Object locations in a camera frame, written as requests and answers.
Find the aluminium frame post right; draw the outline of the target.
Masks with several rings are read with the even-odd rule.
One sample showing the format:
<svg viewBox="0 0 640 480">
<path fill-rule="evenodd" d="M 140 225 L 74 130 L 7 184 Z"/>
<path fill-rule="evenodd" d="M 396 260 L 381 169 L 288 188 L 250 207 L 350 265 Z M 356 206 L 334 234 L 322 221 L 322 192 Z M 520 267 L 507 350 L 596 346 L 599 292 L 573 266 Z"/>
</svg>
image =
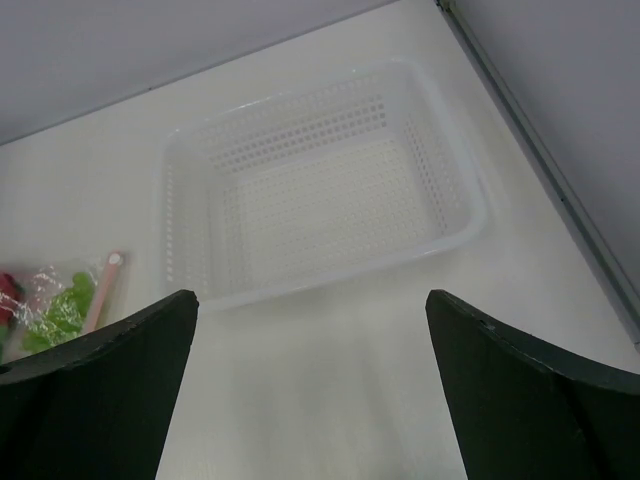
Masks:
<svg viewBox="0 0 640 480">
<path fill-rule="evenodd" d="M 455 1 L 437 1 L 447 25 L 465 50 L 511 132 L 543 182 L 581 253 L 613 303 L 635 348 L 639 347 L 639 294 L 584 210 L 574 189 L 531 123 L 512 89 L 463 18 Z"/>
</svg>

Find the white perforated plastic basket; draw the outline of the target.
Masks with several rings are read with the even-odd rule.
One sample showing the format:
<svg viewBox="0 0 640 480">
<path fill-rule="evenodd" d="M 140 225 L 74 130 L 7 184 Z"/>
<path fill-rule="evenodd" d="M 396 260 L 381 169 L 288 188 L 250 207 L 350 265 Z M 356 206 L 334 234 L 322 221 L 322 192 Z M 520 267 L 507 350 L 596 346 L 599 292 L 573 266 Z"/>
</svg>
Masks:
<svg viewBox="0 0 640 480">
<path fill-rule="evenodd" d="M 488 212 L 442 89 L 392 58 L 174 131 L 158 288 L 226 310 L 467 244 Z"/>
</svg>

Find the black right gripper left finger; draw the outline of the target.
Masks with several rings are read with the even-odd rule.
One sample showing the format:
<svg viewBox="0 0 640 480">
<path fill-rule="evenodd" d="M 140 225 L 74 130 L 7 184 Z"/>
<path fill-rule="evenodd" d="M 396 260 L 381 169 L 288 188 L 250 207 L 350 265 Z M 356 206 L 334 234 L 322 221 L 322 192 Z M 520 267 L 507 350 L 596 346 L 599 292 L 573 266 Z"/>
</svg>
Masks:
<svg viewBox="0 0 640 480">
<path fill-rule="evenodd" d="M 198 308 L 180 290 L 2 365 L 2 478 L 155 478 Z"/>
</svg>

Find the clear zip top bag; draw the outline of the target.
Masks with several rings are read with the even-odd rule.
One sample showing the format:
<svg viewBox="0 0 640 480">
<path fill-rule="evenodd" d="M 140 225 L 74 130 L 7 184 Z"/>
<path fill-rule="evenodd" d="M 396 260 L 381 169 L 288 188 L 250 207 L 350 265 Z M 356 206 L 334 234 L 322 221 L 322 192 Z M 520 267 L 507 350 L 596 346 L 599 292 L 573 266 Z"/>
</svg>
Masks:
<svg viewBox="0 0 640 480">
<path fill-rule="evenodd" d="M 1 364 L 47 351 L 112 322 L 130 255 L 1 266 Z"/>
</svg>

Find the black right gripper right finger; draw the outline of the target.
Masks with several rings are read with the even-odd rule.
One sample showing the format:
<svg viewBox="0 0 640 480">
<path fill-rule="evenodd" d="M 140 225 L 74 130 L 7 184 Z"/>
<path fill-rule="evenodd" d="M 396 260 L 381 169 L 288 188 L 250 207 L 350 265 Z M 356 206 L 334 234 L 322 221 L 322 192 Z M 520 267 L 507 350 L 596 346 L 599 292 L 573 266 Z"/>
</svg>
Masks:
<svg viewBox="0 0 640 480">
<path fill-rule="evenodd" d="M 470 479 L 636 479 L 639 376 L 509 326 L 445 290 L 426 316 Z"/>
</svg>

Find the red fake food piece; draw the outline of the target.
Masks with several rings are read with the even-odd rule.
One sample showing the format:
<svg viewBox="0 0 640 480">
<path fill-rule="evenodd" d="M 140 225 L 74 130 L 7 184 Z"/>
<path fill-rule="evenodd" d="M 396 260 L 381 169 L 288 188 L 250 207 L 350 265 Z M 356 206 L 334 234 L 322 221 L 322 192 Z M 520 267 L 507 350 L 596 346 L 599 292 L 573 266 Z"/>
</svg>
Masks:
<svg viewBox="0 0 640 480">
<path fill-rule="evenodd" d="M 7 329 L 21 305 L 24 296 L 24 289 L 13 276 L 2 272 L 0 277 L 0 294 L 0 323 L 2 328 Z"/>
</svg>

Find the green fake grapes bunch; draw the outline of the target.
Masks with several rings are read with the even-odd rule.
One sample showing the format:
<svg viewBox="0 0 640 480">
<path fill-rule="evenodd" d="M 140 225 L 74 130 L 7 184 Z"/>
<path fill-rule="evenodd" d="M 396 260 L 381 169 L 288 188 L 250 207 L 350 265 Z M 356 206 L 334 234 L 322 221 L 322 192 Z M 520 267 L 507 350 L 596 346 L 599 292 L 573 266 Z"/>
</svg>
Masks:
<svg viewBox="0 0 640 480">
<path fill-rule="evenodd" d="M 54 295 L 44 312 L 28 324 L 22 349 L 36 354 L 77 338 L 87 318 L 95 287 L 88 273 L 75 273 L 72 284 Z"/>
</svg>

